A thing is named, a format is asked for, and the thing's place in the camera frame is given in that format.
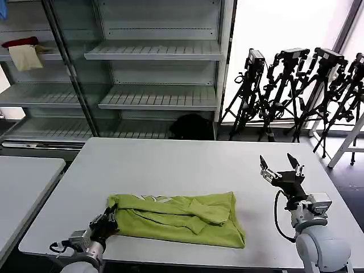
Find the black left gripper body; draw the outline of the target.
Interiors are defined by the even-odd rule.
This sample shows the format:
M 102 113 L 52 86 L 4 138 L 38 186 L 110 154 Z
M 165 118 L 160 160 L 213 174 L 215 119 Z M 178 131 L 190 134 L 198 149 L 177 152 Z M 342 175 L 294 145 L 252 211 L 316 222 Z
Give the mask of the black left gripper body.
M 89 223 L 92 241 L 107 240 L 111 235 L 119 232 L 117 221 L 114 215 L 99 215 Z

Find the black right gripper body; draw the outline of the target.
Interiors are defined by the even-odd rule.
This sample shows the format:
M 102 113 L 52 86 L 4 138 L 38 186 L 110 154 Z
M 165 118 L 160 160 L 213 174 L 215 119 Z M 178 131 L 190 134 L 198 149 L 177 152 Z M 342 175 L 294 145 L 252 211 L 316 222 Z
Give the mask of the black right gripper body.
M 295 171 L 278 172 L 278 177 L 273 178 L 271 184 L 279 187 L 287 198 L 286 210 L 296 210 L 300 201 L 307 199 L 301 184 L 304 177 L 297 176 Z

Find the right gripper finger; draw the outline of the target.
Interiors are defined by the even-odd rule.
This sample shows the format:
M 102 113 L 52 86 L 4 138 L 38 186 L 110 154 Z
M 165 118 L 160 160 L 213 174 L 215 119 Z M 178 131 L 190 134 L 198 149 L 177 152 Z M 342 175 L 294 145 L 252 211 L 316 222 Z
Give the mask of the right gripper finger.
M 260 160 L 260 175 L 269 183 L 273 182 L 275 179 L 278 178 L 278 174 L 271 169 L 269 169 L 266 161 L 264 160 L 263 156 L 259 156 Z
M 292 166 L 292 168 L 295 170 L 295 175 L 297 177 L 304 177 L 303 174 L 303 168 L 305 167 L 305 165 L 301 165 L 298 160 L 293 157 L 290 153 L 287 153 L 287 158 Z

